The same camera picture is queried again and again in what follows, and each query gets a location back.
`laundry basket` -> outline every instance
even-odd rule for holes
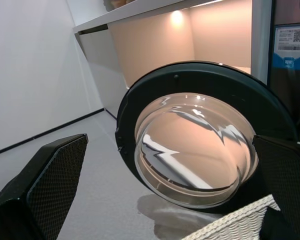
[[[280,210],[272,195],[268,195],[234,211],[183,240],[258,240],[267,207]]]

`washing machine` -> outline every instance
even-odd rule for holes
[[[273,2],[269,54],[283,4]],[[271,58],[271,79],[276,64]],[[271,82],[215,62],[154,69],[120,104],[115,137],[123,161],[155,194],[196,211],[227,214],[269,195],[258,156],[267,145],[256,148],[254,139],[300,142],[299,122]]]

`shelf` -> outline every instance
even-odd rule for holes
[[[183,8],[189,8],[191,6],[204,4],[207,2],[211,2],[211,0],[135,0],[127,5],[82,23],[74,27],[73,31],[77,33],[83,30],[92,29],[104,24],[124,20],[148,12],[151,13],[146,14],[145,17],[163,14]]]

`black baseboard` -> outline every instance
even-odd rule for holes
[[[117,120],[117,118],[116,118],[111,112],[109,112],[108,109],[105,108],[104,110],[105,110],[111,117],[113,117],[115,120]]]
[[[52,128],[52,129],[50,129],[50,130],[48,130],[48,131],[44,131],[44,132],[42,132],[42,133],[40,133],[40,134],[38,134],[38,135],[35,135],[35,136],[33,136],[33,137],[29,137],[29,138],[26,139],[26,140],[20,141],[20,142],[18,142],[18,143],[16,143],[16,144],[13,144],[13,145],[11,145],[11,146],[7,146],[7,147],[5,147],[5,148],[3,148],[3,149],[0,150],[0,154],[6,152],[6,151],[8,151],[8,150],[14,149],[14,148],[16,148],[16,147],[19,147],[19,146],[22,145],[22,144],[26,144],[26,143],[28,143],[28,142],[30,142],[30,141],[32,141],[32,140],[38,139],[38,138],[40,138],[40,137],[42,137],[42,136],[44,136],[44,135],[53,133],[53,132],[55,132],[55,131],[57,131],[57,130],[59,130],[59,129],[62,129],[62,128],[64,128],[64,127],[67,127],[67,126],[69,126],[69,125],[71,125],[71,124],[75,124],[75,123],[77,123],[77,122],[79,122],[79,121],[81,121],[81,120],[83,120],[83,119],[86,119],[86,118],[89,118],[89,117],[91,117],[91,116],[93,116],[93,115],[95,115],[95,114],[101,113],[101,112],[103,112],[104,110],[105,110],[104,108],[101,108],[101,109],[99,109],[99,110],[97,110],[97,111],[93,111],[93,112],[91,112],[91,113],[89,113],[89,114],[87,114],[87,115],[84,115],[84,116],[81,116],[81,117],[79,117],[79,118],[77,118],[77,119],[74,119],[74,120],[72,120],[72,121],[66,122],[65,124],[62,124],[62,125],[60,125],[60,126],[56,126],[56,127]]]

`label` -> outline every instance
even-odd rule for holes
[[[272,66],[300,70],[300,26],[275,29]]]

